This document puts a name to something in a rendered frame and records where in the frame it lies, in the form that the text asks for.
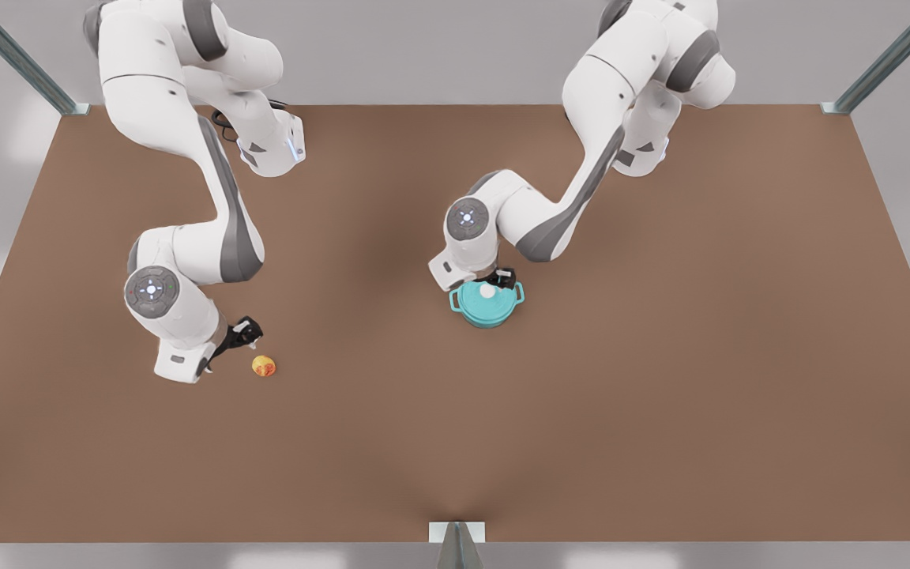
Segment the teal pot lid white knob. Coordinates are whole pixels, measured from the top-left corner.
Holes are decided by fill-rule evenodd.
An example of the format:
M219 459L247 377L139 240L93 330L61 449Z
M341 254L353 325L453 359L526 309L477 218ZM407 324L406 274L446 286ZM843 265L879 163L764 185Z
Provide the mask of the teal pot lid white knob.
M488 282L473 281L455 289L454 294L463 313L476 319L498 319L515 310L520 289L518 284L513 288L498 288Z

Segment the teal pot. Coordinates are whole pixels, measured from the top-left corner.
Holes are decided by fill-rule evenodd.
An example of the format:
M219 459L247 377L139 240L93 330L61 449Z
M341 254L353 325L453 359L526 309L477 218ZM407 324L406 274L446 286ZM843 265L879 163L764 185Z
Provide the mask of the teal pot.
M462 314L471 325L491 329L503 324L524 302L524 287L516 282L512 288L495 287L488 282L465 282L448 292L450 309Z

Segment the silver frame post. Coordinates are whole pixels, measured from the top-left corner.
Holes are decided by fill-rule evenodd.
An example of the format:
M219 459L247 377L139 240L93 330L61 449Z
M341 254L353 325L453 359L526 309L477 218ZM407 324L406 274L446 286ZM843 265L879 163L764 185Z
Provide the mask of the silver frame post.
M90 105L76 102L0 25L0 57L60 115L87 115Z
M441 545L436 569L484 569L477 550L485 541L484 522L430 522L427 540Z
M821 102L824 115L851 115L889 75L910 57L910 25L892 42L869 68L837 100Z

